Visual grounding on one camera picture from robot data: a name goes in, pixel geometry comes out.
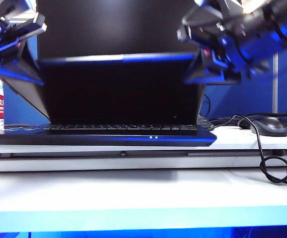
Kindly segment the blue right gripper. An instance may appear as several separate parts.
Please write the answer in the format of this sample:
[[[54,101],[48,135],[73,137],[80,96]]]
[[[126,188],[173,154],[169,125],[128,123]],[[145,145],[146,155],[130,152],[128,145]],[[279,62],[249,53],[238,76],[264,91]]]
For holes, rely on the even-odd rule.
[[[233,24],[244,16],[240,0],[197,0],[181,19],[180,42],[198,47],[184,77],[185,84],[238,85],[251,66],[237,47]]]

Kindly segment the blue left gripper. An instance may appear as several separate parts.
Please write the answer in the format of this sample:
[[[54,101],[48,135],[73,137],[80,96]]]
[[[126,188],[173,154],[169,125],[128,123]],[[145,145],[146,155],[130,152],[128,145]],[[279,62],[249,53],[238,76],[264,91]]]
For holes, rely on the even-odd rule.
[[[44,80],[27,44],[27,39],[46,29],[45,16],[40,13],[17,25],[0,17],[0,76],[13,92],[50,119],[44,99]]]

